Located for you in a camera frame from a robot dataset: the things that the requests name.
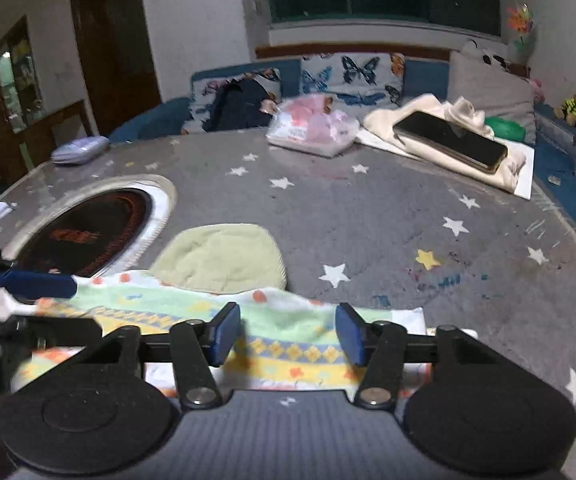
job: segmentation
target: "folded cloth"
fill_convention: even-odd
[[[187,229],[161,251],[150,272],[163,282],[214,294],[286,286],[277,243],[268,231],[254,224]]]
[[[408,102],[408,104],[399,108],[399,110],[374,110],[370,112],[363,119],[363,126],[369,132],[410,155],[415,155],[423,160],[433,162],[442,168],[447,168],[448,170],[472,177],[490,186],[513,193],[519,183],[519,171],[526,162],[525,154],[513,146],[507,146],[508,156],[501,161],[496,173],[487,174],[431,147],[421,140],[404,136],[403,134],[397,134],[393,129],[395,124],[415,111],[426,112],[435,117],[446,119],[446,110],[448,110],[448,114],[451,117],[459,117],[460,120],[458,122],[466,125],[468,128],[470,124],[474,125],[478,123],[480,119],[475,114],[468,112],[467,102],[459,102],[458,107],[455,108],[449,103],[441,104],[432,94],[424,94]],[[481,135],[485,134],[485,136],[488,137],[490,134],[487,129],[491,130],[491,128],[485,126],[484,128],[477,128],[477,130],[474,131]]]
[[[244,333],[222,368],[212,368],[217,385],[231,388],[286,390],[345,389],[352,397],[362,370],[345,358],[335,332],[335,304],[308,300],[277,288],[215,296],[169,286],[145,270],[131,270],[103,278],[78,278],[70,300],[40,300],[33,314],[94,316],[104,335],[124,325],[143,334],[167,332],[184,319],[210,320],[228,301],[241,307]],[[423,310],[359,309],[368,322],[399,323],[409,333],[425,334]],[[78,349],[54,348],[35,352],[15,377],[14,387],[43,374]],[[429,377],[425,364],[404,368],[402,396]],[[146,381],[166,395],[175,395],[171,364],[146,364]]]

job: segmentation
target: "table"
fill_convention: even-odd
[[[263,134],[166,137],[121,144],[85,166],[46,163],[2,197],[19,207],[0,222],[0,246],[65,192],[121,174],[160,174],[177,187],[177,206],[138,268],[147,269],[184,229],[256,223],[277,240],[288,290],[355,306],[422,306],[429,326],[477,330],[483,342],[571,397],[565,387],[576,374],[576,229],[541,187],[527,202],[365,146],[326,159],[273,149]],[[242,160],[250,153],[258,158]],[[229,174],[241,167],[241,176]],[[418,250],[432,251],[440,266],[425,270]],[[324,265],[343,264],[350,281],[334,288],[320,279]],[[576,479],[576,444],[564,470]]]

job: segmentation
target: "black phone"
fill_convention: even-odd
[[[417,137],[485,173],[496,173],[501,161],[508,156],[504,144],[425,112],[413,112],[393,129],[403,136]]]

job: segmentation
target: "pink plastic bag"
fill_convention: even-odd
[[[301,152],[335,156],[354,142],[359,121],[341,110],[330,112],[325,94],[284,101],[276,110],[266,139],[270,144]]]

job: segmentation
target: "gray gripper base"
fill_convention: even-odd
[[[38,480],[20,470],[12,480]],[[236,391],[188,413],[155,454],[104,480],[474,480],[434,463],[392,415],[356,408],[343,391]],[[526,477],[565,480],[560,472]]]

